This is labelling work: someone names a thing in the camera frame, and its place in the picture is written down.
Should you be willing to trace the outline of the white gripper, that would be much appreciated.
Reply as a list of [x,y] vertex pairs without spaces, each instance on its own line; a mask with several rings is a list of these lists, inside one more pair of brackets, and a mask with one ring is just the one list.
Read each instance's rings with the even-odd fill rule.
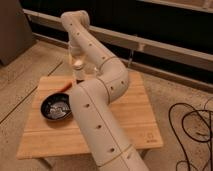
[[82,62],[85,61],[86,58],[86,54],[83,53],[81,50],[77,49],[77,48],[73,48],[73,47],[69,47],[69,64],[70,65],[74,65],[74,63],[77,60],[81,60]]

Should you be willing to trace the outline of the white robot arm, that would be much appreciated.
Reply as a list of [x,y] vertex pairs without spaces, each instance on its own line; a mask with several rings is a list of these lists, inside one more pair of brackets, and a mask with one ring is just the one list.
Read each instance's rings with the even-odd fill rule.
[[129,86],[128,70],[120,59],[89,31],[84,10],[65,12],[61,22],[69,35],[71,54],[86,55],[99,75],[71,88],[71,110],[100,171],[149,171],[109,109]]

